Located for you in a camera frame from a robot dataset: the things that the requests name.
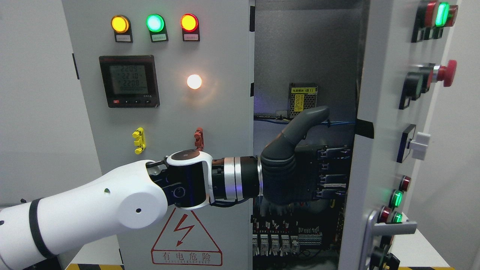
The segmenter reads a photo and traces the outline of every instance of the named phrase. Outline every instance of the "white robotic arm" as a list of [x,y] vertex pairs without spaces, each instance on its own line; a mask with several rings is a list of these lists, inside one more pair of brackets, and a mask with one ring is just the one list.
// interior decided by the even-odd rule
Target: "white robotic arm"
[[167,198],[142,160],[76,189],[0,212],[0,270],[23,269],[94,240],[162,219]]
[[[231,207],[266,189],[269,200],[282,198],[278,204],[311,199],[315,182],[294,175],[293,149],[310,127],[327,117],[325,106],[305,110],[265,148],[261,159],[213,160],[207,153],[185,150],[163,161],[127,164],[76,189],[2,209],[0,270],[21,270],[94,240],[144,228],[161,220],[172,204],[188,210]],[[287,171],[295,181],[285,177],[277,181]],[[305,186],[300,178],[313,187],[295,191]]]

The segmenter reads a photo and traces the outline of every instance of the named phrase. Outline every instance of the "high voltage warning symbol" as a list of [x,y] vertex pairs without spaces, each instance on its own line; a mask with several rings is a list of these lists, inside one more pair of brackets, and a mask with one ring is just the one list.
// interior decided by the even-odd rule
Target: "high voltage warning symbol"
[[193,211],[175,212],[152,247],[154,264],[221,266],[223,254]]

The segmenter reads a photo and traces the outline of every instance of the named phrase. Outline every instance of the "green indicator light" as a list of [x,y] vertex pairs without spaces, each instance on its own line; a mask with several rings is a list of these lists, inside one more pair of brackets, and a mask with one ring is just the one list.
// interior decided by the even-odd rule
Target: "green indicator light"
[[395,212],[392,222],[393,223],[402,222],[402,217],[403,217],[403,215],[401,213]]
[[165,27],[165,21],[158,14],[152,14],[147,17],[147,27],[150,31],[158,33]]
[[450,10],[450,4],[447,2],[441,2],[438,5],[437,18],[435,19],[435,26],[442,27],[445,25],[448,19],[448,11]]
[[400,203],[402,203],[403,192],[400,190],[396,190],[392,194],[392,200],[390,202],[392,207],[399,207]]

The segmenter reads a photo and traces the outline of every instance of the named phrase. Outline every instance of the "white switch knob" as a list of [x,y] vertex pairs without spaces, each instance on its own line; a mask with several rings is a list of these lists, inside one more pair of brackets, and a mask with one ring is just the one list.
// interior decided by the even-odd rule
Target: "white switch knob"
[[427,153],[428,144],[432,135],[417,132],[417,137],[410,141],[409,148],[413,150],[412,157],[417,160],[425,160],[425,154]]

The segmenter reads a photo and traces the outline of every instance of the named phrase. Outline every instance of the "red push button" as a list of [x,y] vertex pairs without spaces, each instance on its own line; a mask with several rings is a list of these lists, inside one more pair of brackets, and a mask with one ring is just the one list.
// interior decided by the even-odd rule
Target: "red push button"
[[447,66],[440,66],[437,74],[437,81],[443,81],[445,87],[452,86],[453,79],[455,78],[456,61],[449,60]]
[[392,210],[390,208],[386,206],[382,207],[382,210],[378,215],[378,223],[387,222],[388,216],[390,216],[390,213],[392,213]]
[[404,191],[406,192],[408,190],[408,187],[410,186],[410,182],[412,181],[412,178],[404,175],[403,176],[403,179],[402,179],[402,182],[400,183],[400,187],[398,188],[398,190],[401,190],[401,191]]
[[452,27],[455,24],[456,14],[458,13],[458,5],[450,6],[448,10],[448,18],[444,27]]
[[435,19],[438,13],[438,0],[430,1],[427,5],[427,10],[425,11],[425,27],[434,27]]

